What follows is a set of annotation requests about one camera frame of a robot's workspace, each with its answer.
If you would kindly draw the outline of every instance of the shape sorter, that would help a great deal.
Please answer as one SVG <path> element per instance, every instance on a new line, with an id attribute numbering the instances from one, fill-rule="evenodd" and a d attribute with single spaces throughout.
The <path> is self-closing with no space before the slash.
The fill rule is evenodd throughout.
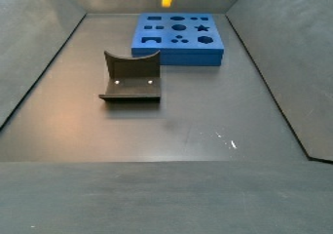
<path id="1" fill-rule="evenodd" d="M 212 14 L 141 14 L 132 55 L 139 58 L 157 51 L 163 65 L 220 66 L 224 44 Z"/>

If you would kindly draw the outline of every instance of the black plastic piece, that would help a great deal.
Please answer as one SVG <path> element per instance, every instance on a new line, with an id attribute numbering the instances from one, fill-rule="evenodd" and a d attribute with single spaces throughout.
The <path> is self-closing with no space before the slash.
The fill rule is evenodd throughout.
<path id="1" fill-rule="evenodd" d="M 120 58 L 104 52 L 109 84 L 104 100 L 160 99 L 160 52 L 143 58 Z"/>

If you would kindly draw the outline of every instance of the circular hole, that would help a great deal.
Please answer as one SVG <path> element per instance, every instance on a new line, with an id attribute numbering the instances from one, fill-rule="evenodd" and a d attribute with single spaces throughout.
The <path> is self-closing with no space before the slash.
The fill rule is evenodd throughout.
<path id="1" fill-rule="evenodd" d="M 184 17 L 172 17 L 171 20 L 184 20 Z"/>
<path id="2" fill-rule="evenodd" d="M 187 29 L 187 27 L 185 27 L 184 25 L 181 25 L 181 24 L 173 25 L 172 28 L 173 28 L 175 30 L 177 30 L 177 31 L 183 31 L 183 30 Z"/>
<path id="3" fill-rule="evenodd" d="M 199 41 L 200 43 L 208 44 L 208 43 L 212 43 L 212 42 L 213 42 L 213 38 L 209 37 L 209 36 L 200 36 L 200 37 L 197 37 L 197 41 Z"/>

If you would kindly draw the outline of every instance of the star-shaped hole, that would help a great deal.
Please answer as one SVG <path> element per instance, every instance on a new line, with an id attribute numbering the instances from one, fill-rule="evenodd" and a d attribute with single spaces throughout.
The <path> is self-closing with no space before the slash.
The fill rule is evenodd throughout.
<path id="1" fill-rule="evenodd" d="M 196 28 L 197 28 L 197 31 L 208 31 L 209 27 L 205 27 L 204 25 L 201 25 L 201 26 L 197 26 Z"/>

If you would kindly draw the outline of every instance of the rectangular hole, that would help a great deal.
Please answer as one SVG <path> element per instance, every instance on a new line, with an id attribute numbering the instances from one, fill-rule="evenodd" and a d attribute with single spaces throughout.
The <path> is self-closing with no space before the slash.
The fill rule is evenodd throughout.
<path id="1" fill-rule="evenodd" d="M 148 17 L 149 20 L 161 20 L 161 17 Z"/>

